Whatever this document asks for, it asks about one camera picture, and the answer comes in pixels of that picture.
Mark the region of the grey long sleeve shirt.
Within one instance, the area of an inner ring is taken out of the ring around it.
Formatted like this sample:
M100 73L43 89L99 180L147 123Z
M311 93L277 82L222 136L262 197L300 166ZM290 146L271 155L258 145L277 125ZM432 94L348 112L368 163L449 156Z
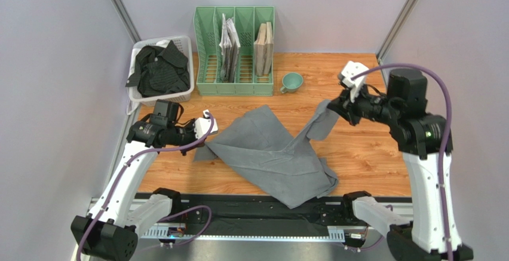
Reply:
M329 100L319 103L296 136L269 106L251 110L198 148L194 161L219 158L290 209L326 196L337 187L339 179L327 160L318 157L311 141L324 140L339 118L328 104Z

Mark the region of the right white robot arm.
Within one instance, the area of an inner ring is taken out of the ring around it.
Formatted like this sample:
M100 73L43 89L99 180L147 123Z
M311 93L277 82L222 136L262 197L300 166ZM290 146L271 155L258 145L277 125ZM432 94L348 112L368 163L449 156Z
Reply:
M364 118L389 127L409 175L413 217L399 216L365 191L344 196L344 216L377 230L395 260L473 260L451 202L451 108L445 116L427 112L429 71L394 65L386 93L369 93L366 75L363 66L344 67L338 76L343 91L328 108L351 125Z

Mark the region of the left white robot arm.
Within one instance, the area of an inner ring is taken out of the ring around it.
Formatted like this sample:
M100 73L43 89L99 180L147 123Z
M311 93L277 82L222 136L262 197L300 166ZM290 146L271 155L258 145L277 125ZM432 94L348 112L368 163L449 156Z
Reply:
M154 224L175 213L179 193L158 189L134 211L131 204L149 167L161 152L189 151L202 146L217 132L209 110L203 116L180 122L183 106L157 100L152 113L128 130L119 164L99 200L85 216L75 216L70 229L78 248L76 260L84 256L103 260L130 260L140 237Z

